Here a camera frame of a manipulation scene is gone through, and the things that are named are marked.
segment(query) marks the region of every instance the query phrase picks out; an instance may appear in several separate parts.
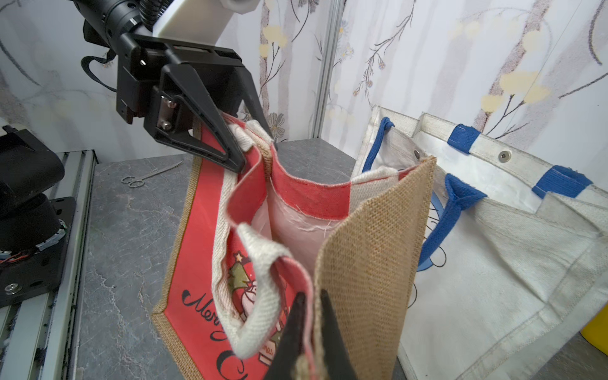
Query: metal rivet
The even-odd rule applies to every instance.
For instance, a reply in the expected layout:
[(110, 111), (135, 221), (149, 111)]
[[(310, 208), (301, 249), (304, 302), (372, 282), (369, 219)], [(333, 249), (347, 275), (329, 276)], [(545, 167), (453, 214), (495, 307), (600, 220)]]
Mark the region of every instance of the metal rivet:
[(4, 291), (8, 295), (13, 295), (13, 294), (17, 293), (18, 291), (20, 291), (22, 288), (23, 288), (23, 286), (21, 286), (21, 285), (17, 284), (16, 282), (14, 282), (12, 284), (8, 284), (4, 288)]
[(511, 159), (511, 152), (508, 150), (503, 150), (498, 154), (498, 161), (507, 162)]
[(162, 97), (162, 100), (163, 100), (163, 102), (165, 102), (165, 104), (166, 104), (166, 105), (167, 105), (167, 107), (169, 107), (169, 108), (175, 108), (175, 107), (177, 107), (177, 106), (178, 106), (178, 104), (177, 104), (177, 103), (175, 103), (174, 101), (169, 100), (169, 99), (167, 99), (167, 98), (165, 98), (165, 97)]
[(163, 121), (161, 122), (161, 128), (162, 128), (164, 131), (170, 131), (170, 130), (171, 130), (171, 128), (173, 128), (173, 125), (171, 125), (171, 123), (170, 123), (170, 122), (168, 122), (168, 121), (166, 121), (166, 120), (163, 120)]

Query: white tote bag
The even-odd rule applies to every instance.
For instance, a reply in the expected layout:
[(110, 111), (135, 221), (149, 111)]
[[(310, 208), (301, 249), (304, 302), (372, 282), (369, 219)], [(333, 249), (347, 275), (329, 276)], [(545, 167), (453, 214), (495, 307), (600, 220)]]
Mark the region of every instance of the white tote bag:
[(431, 155), (399, 361), (408, 380), (529, 379), (608, 300), (608, 193), (471, 127), (381, 107), (353, 176)]

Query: jute tote bag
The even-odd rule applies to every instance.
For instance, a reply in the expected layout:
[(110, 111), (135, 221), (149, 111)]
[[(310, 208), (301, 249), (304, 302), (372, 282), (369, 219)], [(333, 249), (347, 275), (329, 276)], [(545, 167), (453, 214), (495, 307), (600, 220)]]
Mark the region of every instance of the jute tote bag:
[[(293, 374), (325, 378), (324, 289), (357, 377), (390, 379), (435, 159), (323, 185), (287, 173), (257, 122), (225, 118), (246, 169), (235, 174), (195, 159), (152, 315), (181, 372), (187, 379), (262, 379), (303, 292), (303, 352)], [(204, 128), (200, 135), (214, 143)]]
[(475, 129), (377, 107), (353, 176), (437, 157), (408, 380), (529, 379), (608, 300), (608, 195)]

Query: white fabric handle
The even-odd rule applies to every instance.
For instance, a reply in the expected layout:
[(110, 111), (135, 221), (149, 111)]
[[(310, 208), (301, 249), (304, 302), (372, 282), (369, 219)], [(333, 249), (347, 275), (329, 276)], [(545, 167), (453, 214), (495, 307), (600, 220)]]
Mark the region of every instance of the white fabric handle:
[(279, 257), (291, 257), (291, 254), (284, 245), (263, 238), (246, 223), (237, 227), (237, 234), (254, 266), (257, 282), (254, 307), (247, 320), (243, 322), (232, 305), (225, 277), (212, 289), (216, 312), (232, 351), (238, 358), (246, 359), (260, 350), (277, 323), (281, 313), (281, 293), (272, 278), (271, 266)]

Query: cartoon print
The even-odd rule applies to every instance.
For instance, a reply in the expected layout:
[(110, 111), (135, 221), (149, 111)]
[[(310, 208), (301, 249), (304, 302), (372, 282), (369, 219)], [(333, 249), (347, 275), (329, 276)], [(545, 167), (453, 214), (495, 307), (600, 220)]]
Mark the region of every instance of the cartoon print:
[[(427, 219), (426, 231), (424, 233), (425, 241), (426, 238), (430, 235), (430, 233), (433, 232), (435, 226), (437, 225), (437, 223), (439, 223), (439, 219), (441, 219), (442, 216), (443, 206), (439, 201), (439, 197), (437, 197), (435, 192), (433, 192), (430, 199), (429, 218)], [(446, 262), (446, 251), (441, 246), (439, 246), (439, 248), (437, 248), (437, 250), (433, 252), (433, 254), (428, 259), (418, 265), (417, 272), (425, 271), (431, 268), (432, 266), (441, 268), (446, 264)], [(418, 288), (416, 287), (416, 284), (414, 284), (407, 308), (412, 307), (412, 305), (416, 302), (416, 299), (418, 299)]]
[[(249, 257), (243, 255), (240, 250), (236, 251), (232, 256), (234, 264), (228, 270), (229, 286), (232, 291), (232, 302), (244, 322), (254, 309), (257, 281), (252, 273), (253, 264)], [(289, 314), (289, 309), (283, 308), (275, 331), (260, 349), (258, 360), (268, 366), (272, 363), (274, 354), (277, 351), (278, 343), (281, 340), (283, 328), (285, 327), (287, 314)]]

